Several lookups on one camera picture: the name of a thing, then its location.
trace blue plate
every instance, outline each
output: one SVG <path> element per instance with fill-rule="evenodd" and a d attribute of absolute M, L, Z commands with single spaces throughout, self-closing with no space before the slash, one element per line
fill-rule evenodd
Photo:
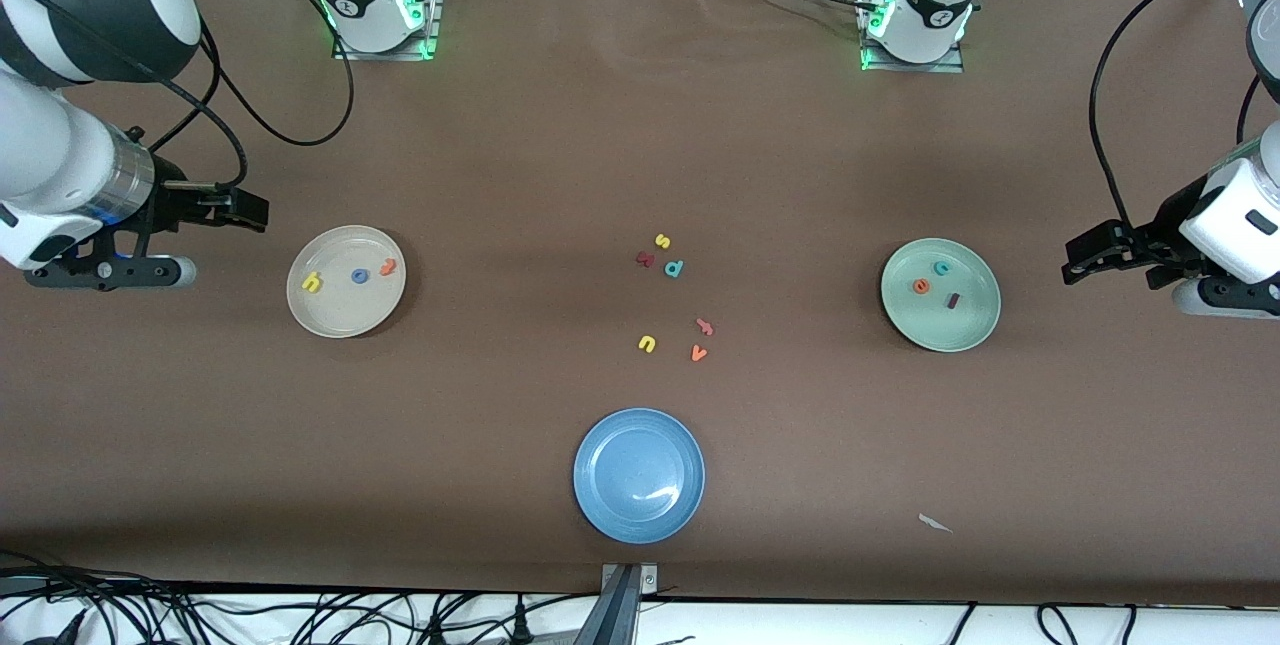
<path fill-rule="evenodd" d="M 573 462 L 573 493 L 596 530 L 631 545 L 666 540 L 703 499 L 707 467 L 689 427 L 631 408 L 591 427 Z"/>

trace green plate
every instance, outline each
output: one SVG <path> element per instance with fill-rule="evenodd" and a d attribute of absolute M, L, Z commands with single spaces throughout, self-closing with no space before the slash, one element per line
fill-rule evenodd
<path fill-rule="evenodd" d="M 936 265 L 943 264 L 946 275 Z M 915 280 L 929 282 L 923 296 Z M 955 308 L 947 308 L 951 294 L 960 296 Z M 941 238 L 902 244 L 888 259 L 881 276 L 881 299 L 906 339 L 940 353 L 959 353 L 980 344 L 1000 320 L 1000 285 L 996 275 L 978 253 Z"/>

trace metal bracket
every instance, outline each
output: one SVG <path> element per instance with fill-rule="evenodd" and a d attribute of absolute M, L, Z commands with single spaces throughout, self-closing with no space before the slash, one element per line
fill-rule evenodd
<path fill-rule="evenodd" d="M 586 616 L 573 645 L 632 645 L 640 619 L 640 587 L 644 581 L 640 564 L 614 564 L 608 572 L 595 607 Z M 658 585 L 658 576 L 653 575 Z"/>
<path fill-rule="evenodd" d="M 614 573 L 621 563 L 604 563 L 600 568 L 600 587 L 609 584 L 609 576 Z M 658 591 L 658 563 L 640 563 L 640 594 L 653 595 Z"/>
<path fill-rule="evenodd" d="M 348 49 L 347 58 L 352 61 L 424 61 L 434 60 L 435 46 L 440 38 L 440 17 L 444 15 L 444 0 L 422 0 L 421 3 L 407 3 L 406 12 L 413 19 L 421 19 L 422 26 L 413 31 L 403 44 L 387 52 L 357 52 Z M 334 44 L 333 58 L 342 60 L 343 52 L 338 44 Z"/>
<path fill-rule="evenodd" d="M 872 3 L 877 8 L 886 6 L 886 0 L 854 0 L 855 3 Z M 902 61 L 899 58 L 893 58 L 892 54 L 884 49 L 884 45 L 877 38 L 872 38 L 868 33 L 870 27 L 878 26 L 879 17 L 883 17 L 883 10 L 861 10 L 858 12 L 858 36 L 861 41 L 861 67 L 863 70 L 896 70 L 896 72 L 950 72 L 950 74 L 957 74 L 957 72 L 964 72 L 964 58 L 960 54 L 960 44 L 951 44 L 951 49 L 945 54 L 945 56 L 938 58 L 936 61 L 915 63 L 915 61 Z"/>

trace paper scrap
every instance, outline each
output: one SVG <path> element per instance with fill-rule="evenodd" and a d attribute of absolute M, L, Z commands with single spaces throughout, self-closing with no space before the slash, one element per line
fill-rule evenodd
<path fill-rule="evenodd" d="M 956 531 L 951 530 L 951 527 L 947 527 L 947 526 L 942 525 L 941 522 L 931 518 L 929 516 L 927 516 L 924 513 L 920 513 L 920 522 L 923 522 L 924 525 L 932 527 L 933 530 L 946 530 L 951 535 L 956 534 Z"/>

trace plate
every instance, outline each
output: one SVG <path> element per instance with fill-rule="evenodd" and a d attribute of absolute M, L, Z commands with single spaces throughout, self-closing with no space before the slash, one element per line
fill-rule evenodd
<path fill-rule="evenodd" d="M 381 275 L 388 259 L 396 259 L 396 267 Z M 362 284 L 352 278 L 356 270 L 369 273 Z M 302 287 L 311 273 L 320 280 L 315 293 Z M 404 255 L 396 241 L 374 227 L 334 227 L 293 259 L 285 293 L 289 311 L 302 328 L 321 338 L 355 338 L 378 328 L 399 303 Z"/>
<path fill-rule="evenodd" d="M 582 514 L 631 545 L 676 535 L 698 511 L 705 481 L 703 452 L 689 427 L 649 408 L 618 411 L 595 424 L 573 463 Z"/>
<path fill-rule="evenodd" d="M 936 264 L 945 264 L 938 275 Z M 929 282 L 928 293 L 918 294 L 914 282 Z M 951 294 L 960 296 L 947 308 Z M 884 312 L 906 339 L 940 353 L 974 348 L 996 330 L 1000 320 L 1000 285 L 978 253 L 941 238 L 902 244 L 888 259 L 881 276 Z"/>

